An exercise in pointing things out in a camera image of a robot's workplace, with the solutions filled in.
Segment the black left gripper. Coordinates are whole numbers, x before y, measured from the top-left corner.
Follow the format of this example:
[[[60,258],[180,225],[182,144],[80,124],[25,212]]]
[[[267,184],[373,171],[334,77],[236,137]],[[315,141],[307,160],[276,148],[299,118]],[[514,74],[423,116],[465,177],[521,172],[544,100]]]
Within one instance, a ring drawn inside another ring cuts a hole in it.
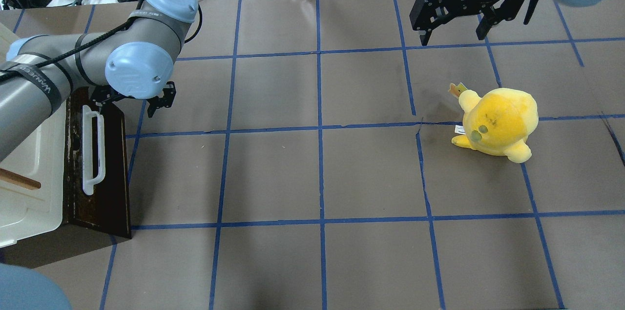
[[[162,96],[155,96],[147,100],[147,116],[152,118],[156,110],[159,108],[171,108],[174,103],[176,93],[175,83],[166,83],[160,93]],[[114,90],[114,88],[110,85],[96,86],[89,99],[94,101],[99,107],[103,107],[109,103],[115,103],[123,99],[138,100],[138,98],[134,96],[125,96],[121,94],[119,91]]]

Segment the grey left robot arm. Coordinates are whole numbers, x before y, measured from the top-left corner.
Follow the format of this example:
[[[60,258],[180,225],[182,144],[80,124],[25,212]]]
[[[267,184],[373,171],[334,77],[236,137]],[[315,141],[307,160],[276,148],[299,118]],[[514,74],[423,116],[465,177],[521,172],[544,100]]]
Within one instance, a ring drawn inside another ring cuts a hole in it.
[[[109,32],[40,35],[12,43],[1,63],[1,158],[78,88],[109,85],[134,99],[161,94],[198,8],[197,0],[142,0]]]

